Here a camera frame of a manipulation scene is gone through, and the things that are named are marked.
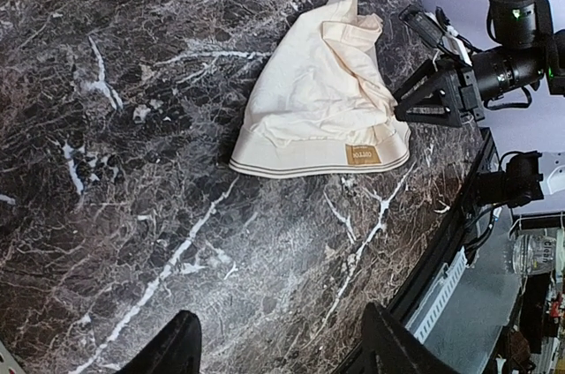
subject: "folded cloth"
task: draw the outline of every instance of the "folded cloth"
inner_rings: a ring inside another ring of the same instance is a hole
[[[245,109],[230,167],[289,178],[387,171],[409,158],[410,130],[377,67],[375,14],[357,0],[305,12],[271,56]]]

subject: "dark marble tabletop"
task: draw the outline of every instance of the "dark marble tabletop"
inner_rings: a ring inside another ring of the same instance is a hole
[[[328,373],[425,250],[480,146],[412,125],[391,172],[227,168],[253,82],[327,0],[0,0],[0,337],[28,373],[113,372],[197,313],[203,373]],[[393,88],[426,55],[384,19]]]

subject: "label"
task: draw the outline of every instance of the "label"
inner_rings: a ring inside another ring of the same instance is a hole
[[[380,164],[377,149],[374,146],[350,146],[345,145],[347,163],[349,165],[374,165]]]

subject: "brown label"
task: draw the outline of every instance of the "brown label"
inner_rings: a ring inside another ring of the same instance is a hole
[[[374,146],[345,145],[345,153],[349,165],[380,164],[380,158]]]

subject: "cream fabric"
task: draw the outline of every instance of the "cream fabric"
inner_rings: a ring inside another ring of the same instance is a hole
[[[253,88],[230,167],[288,178],[405,163],[410,130],[377,67],[381,32],[377,15],[358,15],[358,0],[302,14]]]

